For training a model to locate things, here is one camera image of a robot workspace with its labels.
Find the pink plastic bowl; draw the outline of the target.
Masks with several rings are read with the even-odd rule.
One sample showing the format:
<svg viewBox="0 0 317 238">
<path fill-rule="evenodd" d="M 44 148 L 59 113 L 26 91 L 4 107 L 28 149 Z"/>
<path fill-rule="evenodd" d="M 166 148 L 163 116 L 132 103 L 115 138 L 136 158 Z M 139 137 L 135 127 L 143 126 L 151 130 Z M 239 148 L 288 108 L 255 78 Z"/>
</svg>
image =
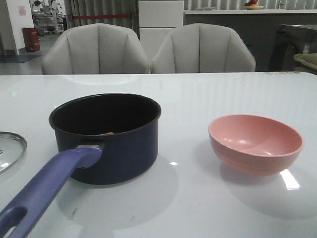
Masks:
<svg viewBox="0 0 317 238">
<path fill-rule="evenodd" d="M 289 168 L 304 147 L 292 127 L 256 115 L 226 115 L 208 126 L 212 148 L 228 167 L 252 176 L 270 176 Z"/>
</svg>

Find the glass lid with blue knob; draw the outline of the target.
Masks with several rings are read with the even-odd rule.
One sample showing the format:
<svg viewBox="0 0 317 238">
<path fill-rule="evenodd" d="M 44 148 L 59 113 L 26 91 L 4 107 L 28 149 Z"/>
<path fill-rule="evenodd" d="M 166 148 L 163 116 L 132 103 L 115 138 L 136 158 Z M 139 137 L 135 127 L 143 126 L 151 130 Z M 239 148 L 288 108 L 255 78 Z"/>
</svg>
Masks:
<svg viewBox="0 0 317 238">
<path fill-rule="evenodd" d="M 5 173 L 20 161 L 27 148 L 25 138 L 7 131 L 0 132 L 0 174 Z"/>
</svg>

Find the dark blue saucepan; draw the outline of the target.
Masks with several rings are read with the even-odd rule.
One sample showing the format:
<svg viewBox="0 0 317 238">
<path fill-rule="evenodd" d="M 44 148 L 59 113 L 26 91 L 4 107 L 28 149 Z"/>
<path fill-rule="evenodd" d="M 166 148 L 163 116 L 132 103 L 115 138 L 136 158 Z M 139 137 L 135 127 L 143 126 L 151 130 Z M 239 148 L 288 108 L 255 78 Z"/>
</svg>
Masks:
<svg viewBox="0 0 317 238">
<path fill-rule="evenodd" d="M 85 96 L 55 108 L 49 124 L 58 153 L 1 211 L 0 235 L 28 236 L 69 178 L 109 185 L 144 173 L 158 156 L 160 115 L 155 100 L 127 93 Z"/>
</svg>

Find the right grey upholstered chair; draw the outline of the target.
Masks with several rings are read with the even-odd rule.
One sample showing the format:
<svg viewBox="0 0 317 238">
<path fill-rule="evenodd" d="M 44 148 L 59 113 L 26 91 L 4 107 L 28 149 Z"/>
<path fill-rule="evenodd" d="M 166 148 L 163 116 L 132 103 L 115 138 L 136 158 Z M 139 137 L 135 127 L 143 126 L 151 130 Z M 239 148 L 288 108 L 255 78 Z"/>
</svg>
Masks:
<svg viewBox="0 0 317 238">
<path fill-rule="evenodd" d="M 255 69 L 254 56 L 235 30 L 204 23 L 168 32 L 151 62 L 153 74 L 254 72 Z"/>
</svg>

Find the grey upholstered chair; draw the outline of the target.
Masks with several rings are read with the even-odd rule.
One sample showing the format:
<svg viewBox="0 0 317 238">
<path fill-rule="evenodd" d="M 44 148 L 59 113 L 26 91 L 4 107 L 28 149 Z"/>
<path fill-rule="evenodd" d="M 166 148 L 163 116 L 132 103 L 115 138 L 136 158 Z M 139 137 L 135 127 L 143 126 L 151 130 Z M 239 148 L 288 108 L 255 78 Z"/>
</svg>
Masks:
<svg viewBox="0 0 317 238">
<path fill-rule="evenodd" d="M 147 74 L 150 66 L 136 33 L 95 23 L 66 30 L 42 61 L 43 74 Z"/>
<path fill-rule="evenodd" d="M 168 32 L 151 62 L 153 74 L 254 72 L 255 69 L 254 56 L 235 30 L 204 23 Z"/>
</svg>

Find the left grey upholstered chair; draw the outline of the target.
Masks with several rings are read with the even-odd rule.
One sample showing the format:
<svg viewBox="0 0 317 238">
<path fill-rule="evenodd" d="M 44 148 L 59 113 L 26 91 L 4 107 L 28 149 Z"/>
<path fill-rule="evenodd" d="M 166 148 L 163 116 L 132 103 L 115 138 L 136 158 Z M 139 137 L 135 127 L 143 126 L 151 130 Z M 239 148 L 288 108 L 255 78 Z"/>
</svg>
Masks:
<svg viewBox="0 0 317 238">
<path fill-rule="evenodd" d="M 43 74 L 147 74 L 150 66 L 136 33 L 95 23 L 66 30 L 42 61 Z"/>
</svg>

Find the white cabinet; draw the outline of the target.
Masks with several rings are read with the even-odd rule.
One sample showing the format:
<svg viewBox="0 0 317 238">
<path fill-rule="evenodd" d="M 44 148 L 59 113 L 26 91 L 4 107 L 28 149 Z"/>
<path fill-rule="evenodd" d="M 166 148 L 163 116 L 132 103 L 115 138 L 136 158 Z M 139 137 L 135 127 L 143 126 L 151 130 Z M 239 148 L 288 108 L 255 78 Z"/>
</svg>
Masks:
<svg viewBox="0 0 317 238">
<path fill-rule="evenodd" d="M 151 61 L 167 32 L 183 25 L 184 1 L 140 0 L 139 35 L 147 59 Z"/>
</svg>

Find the red barrier tape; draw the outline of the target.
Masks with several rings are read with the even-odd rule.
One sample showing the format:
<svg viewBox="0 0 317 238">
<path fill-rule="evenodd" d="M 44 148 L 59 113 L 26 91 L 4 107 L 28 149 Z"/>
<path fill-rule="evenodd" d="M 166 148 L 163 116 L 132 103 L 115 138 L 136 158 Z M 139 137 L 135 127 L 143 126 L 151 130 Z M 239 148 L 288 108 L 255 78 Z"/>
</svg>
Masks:
<svg viewBox="0 0 317 238">
<path fill-rule="evenodd" d="M 110 15 L 73 15 L 72 18 L 76 20 L 92 20 L 92 19 L 120 19 L 120 18 L 131 18 L 131 13 L 125 14 L 110 14 Z"/>
</svg>

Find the dark grey counter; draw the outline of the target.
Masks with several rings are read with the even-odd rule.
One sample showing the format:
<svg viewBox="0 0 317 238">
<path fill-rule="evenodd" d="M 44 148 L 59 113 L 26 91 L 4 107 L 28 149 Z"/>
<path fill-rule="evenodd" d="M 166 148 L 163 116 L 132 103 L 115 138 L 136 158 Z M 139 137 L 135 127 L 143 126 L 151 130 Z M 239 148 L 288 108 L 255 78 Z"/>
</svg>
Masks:
<svg viewBox="0 0 317 238">
<path fill-rule="evenodd" d="M 282 24 L 317 25 L 316 10 L 187 10 L 184 23 L 206 23 L 234 29 L 256 60 L 257 71 L 269 71 L 275 35 Z"/>
</svg>

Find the fruit plate on counter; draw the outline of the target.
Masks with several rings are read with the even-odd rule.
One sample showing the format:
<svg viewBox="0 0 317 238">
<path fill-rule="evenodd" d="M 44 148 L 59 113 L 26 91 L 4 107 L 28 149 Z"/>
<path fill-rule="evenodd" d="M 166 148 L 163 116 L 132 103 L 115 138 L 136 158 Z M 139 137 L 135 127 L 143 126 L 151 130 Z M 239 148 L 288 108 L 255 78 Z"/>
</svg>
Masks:
<svg viewBox="0 0 317 238">
<path fill-rule="evenodd" d="M 261 10 L 264 9 L 264 6 L 259 6 L 257 0 L 248 0 L 243 5 L 245 10 Z"/>
</svg>

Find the red trash bin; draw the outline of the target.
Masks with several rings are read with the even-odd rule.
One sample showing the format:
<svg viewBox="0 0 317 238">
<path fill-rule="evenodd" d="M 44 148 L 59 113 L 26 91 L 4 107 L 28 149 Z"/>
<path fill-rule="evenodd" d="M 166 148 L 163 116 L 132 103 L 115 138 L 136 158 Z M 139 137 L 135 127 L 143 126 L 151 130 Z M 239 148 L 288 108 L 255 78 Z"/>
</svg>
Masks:
<svg viewBox="0 0 317 238">
<path fill-rule="evenodd" d="M 23 27 L 22 34 L 27 52 L 36 52 L 40 50 L 38 31 L 35 27 Z"/>
</svg>

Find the dark glossy side table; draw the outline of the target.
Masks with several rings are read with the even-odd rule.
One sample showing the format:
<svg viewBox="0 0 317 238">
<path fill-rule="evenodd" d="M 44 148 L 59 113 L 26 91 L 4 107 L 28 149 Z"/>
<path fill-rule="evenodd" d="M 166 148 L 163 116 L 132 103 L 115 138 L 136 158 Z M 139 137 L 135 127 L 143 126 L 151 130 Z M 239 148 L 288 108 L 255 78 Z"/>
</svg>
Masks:
<svg viewBox="0 0 317 238">
<path fill-rule="evenodd" d="M 293 71 L 297 66 L 294 55 L 317 52 L 316 25 L 282 24 L 275 35 L 269 71 Z"/>
</svg>

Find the beige cushion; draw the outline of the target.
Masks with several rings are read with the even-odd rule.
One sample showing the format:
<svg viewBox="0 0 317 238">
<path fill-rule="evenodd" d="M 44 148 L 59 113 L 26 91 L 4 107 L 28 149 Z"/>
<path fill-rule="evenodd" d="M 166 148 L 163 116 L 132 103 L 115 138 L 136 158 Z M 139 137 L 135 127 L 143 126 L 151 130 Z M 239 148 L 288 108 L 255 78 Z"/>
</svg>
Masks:
<svg viewBox="0 0 317 238">
<path fill-rule="evenodd" d="M 317 54 L 296 54 L 293 57 L 297 65 L 294 67 L 295 71 L 307 72 L 317 74 Z"/>
</svg>

